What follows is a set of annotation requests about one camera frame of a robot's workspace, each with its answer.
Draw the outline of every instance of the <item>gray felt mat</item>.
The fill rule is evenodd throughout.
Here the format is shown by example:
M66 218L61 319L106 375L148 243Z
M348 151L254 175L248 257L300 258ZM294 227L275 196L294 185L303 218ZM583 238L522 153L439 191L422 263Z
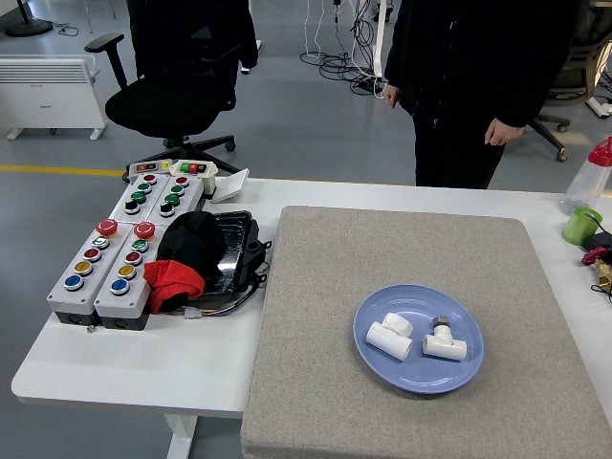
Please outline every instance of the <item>gray felt mat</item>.
M402 283L453 296L480 325L466 385L412 394L362 360L356 310ZM527 231L492 217L285 208L241 433L251 459L612 457Z

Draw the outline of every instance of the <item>person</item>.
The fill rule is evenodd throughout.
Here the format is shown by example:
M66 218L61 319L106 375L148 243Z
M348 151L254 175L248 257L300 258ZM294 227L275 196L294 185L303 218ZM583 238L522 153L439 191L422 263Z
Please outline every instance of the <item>person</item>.
M569 54L579 1L402 2L383 96L412 117L417 186L489 186Z

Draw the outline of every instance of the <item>chair wheel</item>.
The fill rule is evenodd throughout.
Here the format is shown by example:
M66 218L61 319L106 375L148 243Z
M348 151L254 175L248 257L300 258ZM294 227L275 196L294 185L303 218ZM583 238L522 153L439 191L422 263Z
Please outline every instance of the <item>chair wheel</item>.
M565 148L561 148L557 153L557 161L560 163L565 163L567 161L567 156L565 155Z

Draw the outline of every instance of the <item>black office chair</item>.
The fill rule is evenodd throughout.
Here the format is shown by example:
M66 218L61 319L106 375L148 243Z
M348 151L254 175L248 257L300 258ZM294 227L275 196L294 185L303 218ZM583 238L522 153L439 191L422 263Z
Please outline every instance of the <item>black office chair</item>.
M577 105L589 100L595 94L597 87L598 62L605 46L612 40L612 22L610 14L612 9L590 9L582 11L579 17L579 26L574 37L570 54L565 66L559 73L548 98L546 106ZM571 121L540 113L535 119L528 122L540 136L557 148L557 161L563 163L567 160L565 146L543 124L551 122L557 124L558 132L565 132Z
M222 144L233 151L232 135L194 143L188 136L203 133L221 112L234 108L238 61L249 68L256 65L248 2L133 0L128 6L130 3L139 79L127 84L117 49L122 34L108 33L85 47L88 53L108 54L120 86L106 102L106 115L123 127L164 139L166 151L139 162L210 161L221 170L238 172L206 152ZM127 172L123 179L128 181Z

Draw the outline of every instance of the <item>white pvc tee fitting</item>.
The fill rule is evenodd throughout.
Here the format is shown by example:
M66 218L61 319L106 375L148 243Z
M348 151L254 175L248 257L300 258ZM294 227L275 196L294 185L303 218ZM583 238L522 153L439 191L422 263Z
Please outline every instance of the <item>white pvc tee fitting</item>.
M423 339L423 353L463 361L468 354L468 346L465 341L454 339L450 332L448 319L438 316L433 319L433 335L426 335Z
M408 337L410 333L412 333L412 324L408 320L389 313L382 323L374 322L370 326L365 340L390 356L405 361L412 347L412 339Z

